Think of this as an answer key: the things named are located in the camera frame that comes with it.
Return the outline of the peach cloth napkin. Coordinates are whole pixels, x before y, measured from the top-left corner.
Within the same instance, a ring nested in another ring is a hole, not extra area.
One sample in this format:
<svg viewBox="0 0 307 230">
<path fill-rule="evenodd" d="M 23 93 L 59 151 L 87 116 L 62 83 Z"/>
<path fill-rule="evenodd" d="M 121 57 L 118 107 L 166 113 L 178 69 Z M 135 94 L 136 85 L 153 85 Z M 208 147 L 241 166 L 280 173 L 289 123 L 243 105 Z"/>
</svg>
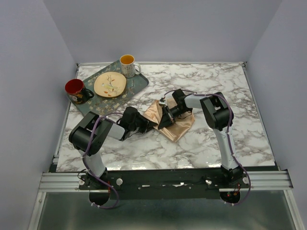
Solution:
<svg viewBox="0 0 307 230">
<path fill-rule="evenodd" d="M 159 101 L 155 100 L 143 113 L 143 116 L 159 125 L 162 119 L 162 107 L 159 105 Z M 177 142 L 189 131 L 194 122 L 194 114 L 185 112 L 183 115 L 175 119 L 175 123 L 173 125 L 162 129 L 158 129 L 158 125 L 156 125 L 154 129 L 159 131 L 172 142 Z"/>
</svg>

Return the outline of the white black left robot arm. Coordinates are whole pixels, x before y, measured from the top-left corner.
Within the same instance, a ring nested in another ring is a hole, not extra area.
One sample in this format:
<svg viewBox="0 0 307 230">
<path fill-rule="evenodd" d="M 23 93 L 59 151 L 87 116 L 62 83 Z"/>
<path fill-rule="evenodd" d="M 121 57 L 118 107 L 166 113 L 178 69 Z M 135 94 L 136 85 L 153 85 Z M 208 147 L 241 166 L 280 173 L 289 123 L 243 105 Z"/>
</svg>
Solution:
<svg viewBox="0 0 307 230">
<path fill-rule="evenodd" d="M 127 107 L 118 121 L 89 112 L 71 131 L 69 142 L 77 149 L 95 189 L 107 185 L 107 169 L 99 151 L 107 137 L 124 141 L 135 133 L 147 133 L 157 126 L 134 107 Z"/>
</svg>

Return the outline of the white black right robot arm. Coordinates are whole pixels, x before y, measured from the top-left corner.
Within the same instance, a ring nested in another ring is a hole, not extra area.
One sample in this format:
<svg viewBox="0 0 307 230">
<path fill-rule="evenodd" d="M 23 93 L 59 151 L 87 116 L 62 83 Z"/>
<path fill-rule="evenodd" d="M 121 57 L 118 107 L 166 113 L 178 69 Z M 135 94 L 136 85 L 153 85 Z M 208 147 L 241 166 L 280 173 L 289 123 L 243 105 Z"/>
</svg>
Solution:
<svg viewBox="0 0 307 230">
<path fill-rule="evenodd" d="M 173 91 L 172 97 L 177 103 L 173 108 L 168 107 L 165 96 L 158 101 L 162 108 L 158 129 L 172 126 L 175 119 L 185 112 L 192 112 L 194 108 L 202 109 L 206 123 L 214 131 L 219 144 L 222 159 L 221 183 L 227 188 L 233 187 L 238 182 L 236 169 L 239 169 L 239 165 L 233 149 L 233 112 L 223 94 L 184 94 L 182 89 L 178 89 Z"/>
</svg>

